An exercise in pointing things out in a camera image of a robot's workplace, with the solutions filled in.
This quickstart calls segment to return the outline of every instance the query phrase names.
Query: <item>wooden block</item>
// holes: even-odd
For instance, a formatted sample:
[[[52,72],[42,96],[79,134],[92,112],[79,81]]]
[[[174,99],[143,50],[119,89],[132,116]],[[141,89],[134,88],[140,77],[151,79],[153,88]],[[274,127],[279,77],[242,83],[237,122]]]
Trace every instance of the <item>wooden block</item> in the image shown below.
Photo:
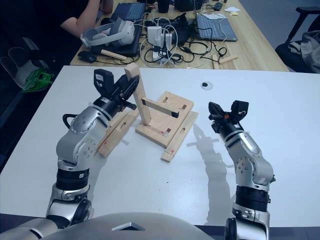
[[[215,61],[212,61],[213,62],[213,69],[219,69],[219,63],[217,62],[218,57],[216,54],[212,55],[212,60],[215,60]]]
[[[110,122],[109,127],[106,129],[105,134],[103,139],[101,140],[101,142],[98,144],[98,147],[96,148],[96,153],[99,152],[99,149],[102,145],[102,143],[105,141],[105,139],[112,133],[112,131],[118,126],[118,124],[120,123],[120,121],[128,114],[127,110],[118,112],[113,119]]]
[[[127,60],[126,56],[122,56],[120,54],[114,53],[112,51],[107,51],[107,50],[104,50],[104,49],[101,50],[101,54],[109,56],[109,57],[112,57],[112,58],[115,58],[115,59],[119,59],[119,60]]]
[[[155,109],[157,111],[160,111],[164,114],[167,114],[169,116],[172,116],[174,118],[179,117],[179,110],[178,108],[171,108],[166,103],[163,102],[156,102],[149,98],[143,97],[142,98],[143,105],[146,105],[152,109]]]
[[[142,119],[142,123],[147,126],[151,121],[151,113],[148,106],[143,105],[142,98],[146,96],[144,84],[140,75],[139,66],[136,63],[130,63],[124,68],[124,72],[128,79],[134,78],[137,75],[140,76],[139,84],[133,93],[135,104],[139,110],[139,114]]]
[[[166,148],[165,152],[162,154],[161,160],[170,163],[174,155],[177,153],[181,143],[185,139],[190,128],[194,124],[198,116],[197,112],[191,111],[184,119],[183,123],[179,127],[178,131],[171,140],[169,146]]]
[[[194,102],[166,91],[158,103],[166,103],[170,108],[179,109],[179,117],[174,118],[163,112],[151,109],[151,121],[148,125],[142,122],[135,131],[163,148],[168,147],[178,128],[194,106]]]
[[[107,156],[121,141],[124,135],[129,130],[130,126],[134,123],[138,116],[138,110],[130,111],[125,117],[119,122],[116,128],[110,133],[110,135],[103,141],[98,152]]]
[[[221,60],[219,61],[219,64],[224,64],[224,63],[226,63],[226,62],[232,61],[232,60],[237,59],[237,58],[238,58],[237,55],[228,56],[228,57],[225,57],[225,58],[221,59]]]

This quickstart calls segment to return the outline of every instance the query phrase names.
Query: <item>white vr headset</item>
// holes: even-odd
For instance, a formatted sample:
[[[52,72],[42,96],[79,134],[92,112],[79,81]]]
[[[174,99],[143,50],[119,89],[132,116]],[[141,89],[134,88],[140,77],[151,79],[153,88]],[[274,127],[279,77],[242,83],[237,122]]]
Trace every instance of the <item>white vr headset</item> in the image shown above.
[[[117,48],[131,44],[134,41],[134,33],[134,24],[118,17],[113,23],[88,29],[81,34],[80,39],[87,48],[103,44],[106,46],[112,44]]]

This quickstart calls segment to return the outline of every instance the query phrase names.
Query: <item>white paper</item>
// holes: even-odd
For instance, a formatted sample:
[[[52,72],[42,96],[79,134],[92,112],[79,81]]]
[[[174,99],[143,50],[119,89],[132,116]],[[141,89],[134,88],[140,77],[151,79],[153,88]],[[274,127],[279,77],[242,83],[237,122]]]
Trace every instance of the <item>white paper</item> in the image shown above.
[[[234,7],[234,6],[231,6],[231,7],[228,7],[225,9],[226,12],[229,12],[229,13],[236,13],[236,12],[239,12],[240,9]]]
[[[203,13],[202,15],[204,15],[205,17],[207,17],[208,19],[226,19],[227,17],[221,13],[218,14],[207,14],[207,13]]]

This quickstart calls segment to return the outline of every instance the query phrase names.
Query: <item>person's arm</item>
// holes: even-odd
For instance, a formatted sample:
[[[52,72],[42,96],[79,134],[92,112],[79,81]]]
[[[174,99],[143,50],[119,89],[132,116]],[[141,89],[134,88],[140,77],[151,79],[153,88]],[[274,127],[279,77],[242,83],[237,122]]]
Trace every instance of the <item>person's arm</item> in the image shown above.
[[[105,14],[112,13],[114,8],[114,0],[101,0],[100,10]]]
[[[70,17],[65,20],[60,27],[77,38],[80,38],[82,33],[95,26],[99,5],[100,0],[89,0],[86,8],[78,19]]]

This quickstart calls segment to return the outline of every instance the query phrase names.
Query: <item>white table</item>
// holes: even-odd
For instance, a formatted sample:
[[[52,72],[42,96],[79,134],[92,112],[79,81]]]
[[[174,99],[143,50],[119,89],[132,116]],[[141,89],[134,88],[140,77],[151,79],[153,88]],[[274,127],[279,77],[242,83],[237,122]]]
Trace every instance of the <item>white table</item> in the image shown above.
[[[96,67],[65,66],[46,95],[0,175],[0,212],[44,217],[56,181],[58,140],[67,132],[62,115],[77,114],[99,97]],[[117,80],[124,69],[106,67]],[[194,101],[199,113],[171,163],[163,148],[135,133],[103,159],[96,156],[89,182],[94,217],[116,212],[156,212],[194,225],[223,226],[236,191],[233,164],[211,129],[208,102],[227,111],[248,101],[242,126],[273,168],[272,227],[320,226],[320,76],[291,72],[141,68],[147,96],[166,90]],[[213,83],[203,90],[202,81]],[[195,135],[203,135],[196,140]]]

